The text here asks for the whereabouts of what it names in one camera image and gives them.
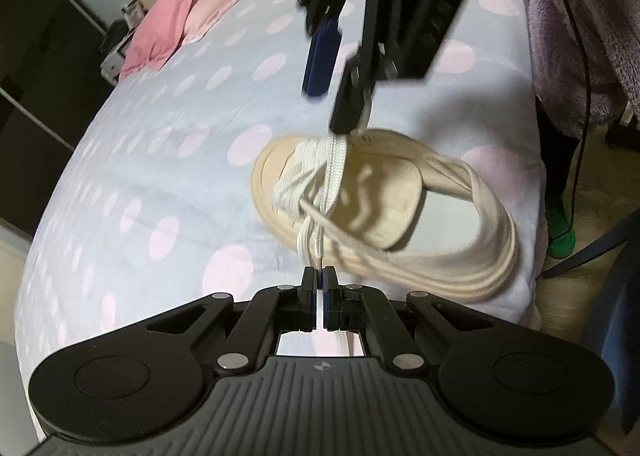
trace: mattress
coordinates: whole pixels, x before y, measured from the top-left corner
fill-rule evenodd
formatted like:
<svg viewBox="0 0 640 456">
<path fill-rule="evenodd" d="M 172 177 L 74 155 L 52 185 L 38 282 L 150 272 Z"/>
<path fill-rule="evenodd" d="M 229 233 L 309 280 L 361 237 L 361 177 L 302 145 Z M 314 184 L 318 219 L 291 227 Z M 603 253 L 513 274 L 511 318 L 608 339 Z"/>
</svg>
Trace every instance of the mattress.
<svg viewBox="0 0 640 456">
<path fill-rule="evenodd" d="M 70 343 L 209 293 L 244 300 L 300 282 L 296 252 L 254 210 L 252 163 L 275 136 L 326 133 L 363 3 L 348 0 L 341 14 L 338 64 L 322 100 L 301 95 L 309 41 L 296 0 L 241 0 L 161 71 L 118 85 L 66 166 L 28 255 L 15 309 L 25 383 Z M 520 258 L 504 290 L 474 308 L 537 325 L 544 170 L 523 0 L 466 0 L 427 79 L 379 85 L 370 126 L 478 171 L 513 214 Z M 410 290 L 370 283 L 391 298 Z M 285 335 L 282 348 L 340 352 L 325 331 Z"/>
</svg>

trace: bed sheet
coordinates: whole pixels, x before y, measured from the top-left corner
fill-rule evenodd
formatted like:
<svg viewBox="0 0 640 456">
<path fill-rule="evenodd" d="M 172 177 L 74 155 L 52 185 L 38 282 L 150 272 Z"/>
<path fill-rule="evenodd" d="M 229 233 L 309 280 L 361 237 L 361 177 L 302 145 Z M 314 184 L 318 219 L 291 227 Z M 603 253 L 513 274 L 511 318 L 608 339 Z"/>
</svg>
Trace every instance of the bed sheet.
<svg viewBox="0 0 640 456">
<path fill-rule="evenodd" d="M 161 71 L 118 85 L 66 166 L 28 255 L 15 310 L 25 383 L 70 343 L 213 292 L 250 299 L 298 283 L 297 254 L 261 224 L 249 176 L 272 137 L 326 133 L 363 1 L 344 7 L 336 74 L 319 102 L 300 95 L 309 42 L 296 0 L 241 0 Z M 523 0 L 466 0 L 429 78 L 381 84 L 370 126 L 461 157 L 509 208 L 518 267 L 503 292 L 474 307 L 534 325 L 546 228 Z M 408 290 L 373 284 L 393 298 Z M 332 333 L 283 345 L 338 350 Z"/>
</svg>

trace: green sock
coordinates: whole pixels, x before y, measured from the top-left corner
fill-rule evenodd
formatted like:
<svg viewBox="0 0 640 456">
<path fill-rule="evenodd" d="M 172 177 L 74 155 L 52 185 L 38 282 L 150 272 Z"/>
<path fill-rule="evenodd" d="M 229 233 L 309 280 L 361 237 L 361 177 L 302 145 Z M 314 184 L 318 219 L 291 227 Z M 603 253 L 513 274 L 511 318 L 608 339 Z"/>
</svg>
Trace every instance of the green sock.
<svg viewBox="0 0 640 456">
<path fill-rule="evenodd" d="M 569 257 L 575 248 L 575 231 L 572 227 L 569 232 L 564 233 L 569 228 L 569 219 L 564 210 L 562 198 L 545 198 L 545 207 L 549 231 L 549 246 L 546 254 L 554 259 Z"/>
</svg>

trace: chair leg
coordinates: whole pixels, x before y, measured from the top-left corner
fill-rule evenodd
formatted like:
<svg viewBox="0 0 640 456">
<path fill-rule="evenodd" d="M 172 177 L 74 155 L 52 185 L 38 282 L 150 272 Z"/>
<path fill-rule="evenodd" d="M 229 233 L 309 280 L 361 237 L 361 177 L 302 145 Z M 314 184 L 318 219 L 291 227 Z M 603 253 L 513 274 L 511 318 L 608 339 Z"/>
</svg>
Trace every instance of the chair leg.
<svg viewBox="0 0 640 456">
<path fill-rule="evenodd" d="M 585 246 L 581 251 L 574 253 L 571 257 L 559 262 L 556 266 L 545 270 L 540 277 L 549 279 L 557 277 L 569 270 L 582 266 L 586 262 L 592 261 L 596 257 L 607 253 L 609 250 L 616 248 L 631 237 L 634 233 L 640 231 L 640 208 L 635 210 L 631 215 L 620 221 L 609 232 L 605 233 L 593 243 Z"/>
</svg>

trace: pink pillow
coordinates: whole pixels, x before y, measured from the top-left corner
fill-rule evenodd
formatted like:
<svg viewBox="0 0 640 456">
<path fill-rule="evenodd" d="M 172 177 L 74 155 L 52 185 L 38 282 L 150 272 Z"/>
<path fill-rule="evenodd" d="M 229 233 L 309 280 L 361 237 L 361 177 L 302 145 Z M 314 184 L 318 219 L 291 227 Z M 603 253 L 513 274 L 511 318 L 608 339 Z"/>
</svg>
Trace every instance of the pink pillow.
<svg viewBox="0 0 640 456">
<path fill-rule="evenodd" d="M 197 42 L 239 0 L 197 0 L 184 24 L 184 44 Z"/>
<path fill-rule="evenodd" d="M 131 39 L 120 79 L 145 66 L 159 70 L 174 54 L 193 0 L 157 0 Z"/>
</svg>

